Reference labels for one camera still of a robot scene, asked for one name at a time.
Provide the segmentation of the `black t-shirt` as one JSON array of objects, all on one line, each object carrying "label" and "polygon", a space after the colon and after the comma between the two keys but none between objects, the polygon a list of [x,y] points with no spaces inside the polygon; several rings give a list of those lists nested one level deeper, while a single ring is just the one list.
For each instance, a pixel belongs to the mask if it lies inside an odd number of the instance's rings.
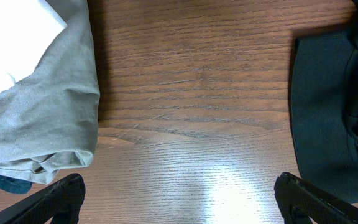
[{"label": "black t-shirt", "polygon": [[301,177],[358,203],[358,1],[340,30],[298,37],[290,117]]}]

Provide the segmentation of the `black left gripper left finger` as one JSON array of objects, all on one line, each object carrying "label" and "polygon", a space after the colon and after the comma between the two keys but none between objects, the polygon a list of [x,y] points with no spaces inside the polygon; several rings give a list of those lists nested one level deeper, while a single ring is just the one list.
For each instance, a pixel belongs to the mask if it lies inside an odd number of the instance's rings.
[{"label": "black left gripper left finger", "polygon": [[70,174],[0,211],[0,224],[77,224],[85,199],[80,174]]}]

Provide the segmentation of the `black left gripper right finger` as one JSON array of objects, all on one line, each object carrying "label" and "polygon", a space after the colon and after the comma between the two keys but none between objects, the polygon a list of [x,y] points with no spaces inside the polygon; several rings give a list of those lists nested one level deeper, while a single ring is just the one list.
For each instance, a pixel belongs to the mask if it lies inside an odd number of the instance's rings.
[{"label": "black left gripper right finger", "polygon": [[358,224],[358,208],[289,173],[275,181],[285,224]]}]

